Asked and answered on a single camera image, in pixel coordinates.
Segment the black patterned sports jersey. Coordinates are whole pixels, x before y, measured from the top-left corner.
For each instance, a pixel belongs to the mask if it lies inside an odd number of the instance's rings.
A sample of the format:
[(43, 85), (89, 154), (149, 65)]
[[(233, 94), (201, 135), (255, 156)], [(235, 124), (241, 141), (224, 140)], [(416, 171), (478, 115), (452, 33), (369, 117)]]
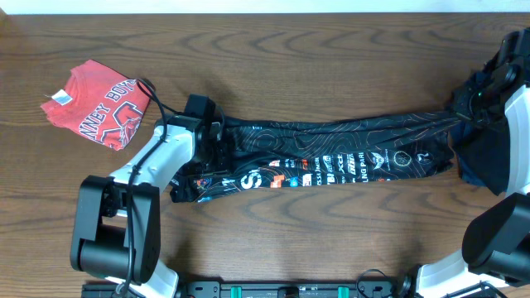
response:
[(451, 168), (445, 111), (332, 123), (227, 118), (214, 165), (191, 164), (172, 178), (175, 203), (206, 202), (258, 188), (301, 188), (421, 179)]

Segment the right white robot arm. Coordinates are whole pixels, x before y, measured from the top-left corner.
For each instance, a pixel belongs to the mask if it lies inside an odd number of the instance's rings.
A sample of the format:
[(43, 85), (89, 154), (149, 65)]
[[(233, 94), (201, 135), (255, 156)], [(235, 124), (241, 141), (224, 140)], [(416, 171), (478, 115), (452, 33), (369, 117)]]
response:
[(529, 30), (507, 34), (481, 71), (455, 89), (451, 112), (474, 132), (465, 167), (505, 197), (475, 218), (460, 250), (408, 275), (401, 297), (501, 297), (529, 283)]

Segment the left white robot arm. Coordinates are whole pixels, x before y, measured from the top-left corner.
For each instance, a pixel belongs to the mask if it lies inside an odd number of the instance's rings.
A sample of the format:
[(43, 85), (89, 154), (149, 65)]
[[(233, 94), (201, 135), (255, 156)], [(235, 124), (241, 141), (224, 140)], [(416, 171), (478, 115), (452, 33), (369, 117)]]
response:
[(171, 180), (225, 173), (224, 115), (192, 94), (181, 113), (163, 115), (152, 138), (107, 177), (87, 176), (79, 188), (70, 263), (100, 278), (83, 297), (184, 297), (178, 274), (160, 259), (161, 194)]

